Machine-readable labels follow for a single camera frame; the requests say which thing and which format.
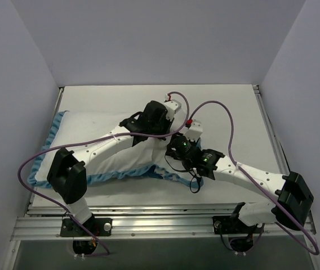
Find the blue patterned pillowcase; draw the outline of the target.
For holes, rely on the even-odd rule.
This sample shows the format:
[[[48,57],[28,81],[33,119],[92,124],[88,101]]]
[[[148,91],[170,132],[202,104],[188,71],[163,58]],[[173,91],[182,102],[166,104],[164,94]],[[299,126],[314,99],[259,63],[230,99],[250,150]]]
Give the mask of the blue patterned pillowcase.
[[[181,183],[196,192],[203,179],[185,172],[180,161],[166,156],[170,138],[148,138],[104,161],[87,146],[71,144],[92,141],[114,131],[128,114],[96,111],[61,111],[56,114],[50,134],[42,147],[47,153],[37,157],[28,183],[36,187],[64,188],[76,180],[95,185],[113,179],[148,177]]]

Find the white pillow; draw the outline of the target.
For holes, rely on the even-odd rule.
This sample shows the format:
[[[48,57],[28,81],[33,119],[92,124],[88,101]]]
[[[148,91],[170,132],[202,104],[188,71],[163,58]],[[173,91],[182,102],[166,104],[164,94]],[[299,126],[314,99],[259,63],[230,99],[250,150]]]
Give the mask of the white pillow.
[[[56,114],[50,133],[42,147],[51,147],[91,141],[112,131],[126,114],[90,111],[62,111]],[[101,163],[92,161],[86,169],[88,185],[111,179],[149,177],[176,181],[178,175],[171,172],[164,161],[165,149],[161,141],[148,138],[134,147],[120,151]],[[47,175],[56,152],[36,157],[28,177],[28,183],[49,188]]]

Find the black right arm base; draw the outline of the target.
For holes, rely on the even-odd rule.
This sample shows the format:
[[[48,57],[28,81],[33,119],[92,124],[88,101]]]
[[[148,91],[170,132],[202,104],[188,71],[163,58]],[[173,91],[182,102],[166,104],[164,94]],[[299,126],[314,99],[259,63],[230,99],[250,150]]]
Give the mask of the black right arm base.
[[[256,244],[254,236],[264,231],[264,226],[258,224],[247,226],[237,218],[230,215],[213,216],[212,225],[214,234],[220,236],[224,247],[235,254],[245,255]]]

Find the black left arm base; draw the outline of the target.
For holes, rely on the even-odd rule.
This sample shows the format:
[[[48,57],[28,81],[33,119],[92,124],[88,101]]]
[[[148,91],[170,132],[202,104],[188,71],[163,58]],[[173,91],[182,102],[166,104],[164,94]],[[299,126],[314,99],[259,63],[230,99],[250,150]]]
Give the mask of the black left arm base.
[[[88,221],[82,224],[85,229],[90,231],[97,238],[109,237],[112,235],[112,219],[111,218],[96,218],[94,215]],[[73,219],[64,218],[60,228],[60,237],[74,238],[74,237],[87,237],[90,236],[86,230],[79,226]],[[109,255],[108,248],[105,253],[96,254],[95,250],[100,244],[94,239],[90,240],[73,240],[71,243],[71,250],[74,254],[84,257],[95,257],[101,255]]]

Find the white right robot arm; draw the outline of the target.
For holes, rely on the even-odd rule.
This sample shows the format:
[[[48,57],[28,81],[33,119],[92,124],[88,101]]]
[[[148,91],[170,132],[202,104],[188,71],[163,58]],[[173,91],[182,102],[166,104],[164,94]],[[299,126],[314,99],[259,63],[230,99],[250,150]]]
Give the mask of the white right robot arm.
[[[186,172],[199,178],[228,182],[255,192],[267,202],[240,202],[231,217],[230,225],[243,232],[259,223],[279,223],[294,231],[303,228],[314,196],[303,176],[269,173],[233,161],[228,155],[213,149],[200,149],[185,136],[176,134],[167,145],[166,155],[182,163]]]

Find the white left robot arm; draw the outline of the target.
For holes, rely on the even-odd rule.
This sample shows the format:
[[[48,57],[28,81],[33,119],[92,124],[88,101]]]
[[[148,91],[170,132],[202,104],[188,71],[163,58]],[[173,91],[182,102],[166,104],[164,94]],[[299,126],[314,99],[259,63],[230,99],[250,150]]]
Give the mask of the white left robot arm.
[[[89,235],[94,227],[85,199],[88,178],[106,181],[147,172],[155,164],[166,135],[174,130],[172,124],[180,111],[177,101],[150,101],[143,111],[122,120],[99,142],[63,146],[56,151],[47,181],[75,218],[73,229],[79,235]]]

